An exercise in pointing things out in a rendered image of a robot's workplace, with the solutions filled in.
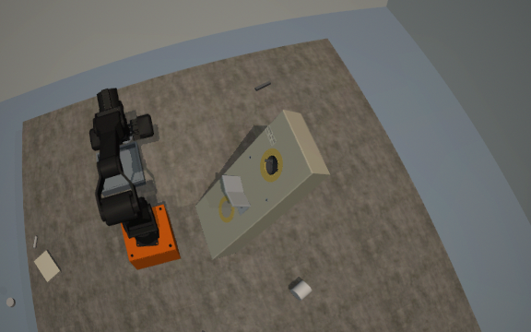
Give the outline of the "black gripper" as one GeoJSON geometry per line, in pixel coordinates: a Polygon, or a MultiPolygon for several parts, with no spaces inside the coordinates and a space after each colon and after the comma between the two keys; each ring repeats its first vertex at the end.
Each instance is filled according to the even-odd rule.
{"type": "MultiPolygon", "coordinates": [[[[122,137],[123,142],[130,140],[131,135],[133,135],[134,141],[147,138],[147,137],[152,137],[154,135],[153,124],[151,121],[151,116],[149,114],[137,116],[136,119],[129,120],[129,121],[130,121],[130,124],[125,123],[126,134],[125,136],[122,137]]],[[[100,150],[100,139],[93,132],[93,129],[90,129],[89,135],[90,135],[89,139],[90,139],[92,149],[94,151],[100,150]]]]}

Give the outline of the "grey rectangular panel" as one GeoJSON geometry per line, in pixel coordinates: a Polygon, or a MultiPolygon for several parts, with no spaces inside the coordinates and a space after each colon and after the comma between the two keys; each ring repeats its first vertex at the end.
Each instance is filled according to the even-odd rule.
{"type": "Polygon", "coordinates": [[[283,110],[223,175],[241,177],[251,206],[240,215],[222,177],[199,200],[195,208],[212,260],[237,253],[330,173],[301,114],[283,110]]]}

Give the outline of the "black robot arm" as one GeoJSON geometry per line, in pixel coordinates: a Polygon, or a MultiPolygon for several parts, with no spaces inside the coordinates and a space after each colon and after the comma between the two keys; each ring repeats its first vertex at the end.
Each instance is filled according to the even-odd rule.
{"type": "Polygon", "coordinates": [[[153,209],[144,197],[138,197],[134,184],[124,174],[120,161],[120,145],[126,134],[124,106],[117,88],[103,89],[97,94],[100,112],[95,113],[93,132],[100,139],[100,161],[97,161],[99,180],[95,190],[102,221],[113,226],[123,223],[128,238],[136,238],[136,246],[159,245],[159,227],[153,209]],[[101,197],[105,179],[121,174],[132,191],[101,197]],[[157,244],[156,244],[157,243],[157,244]]]}

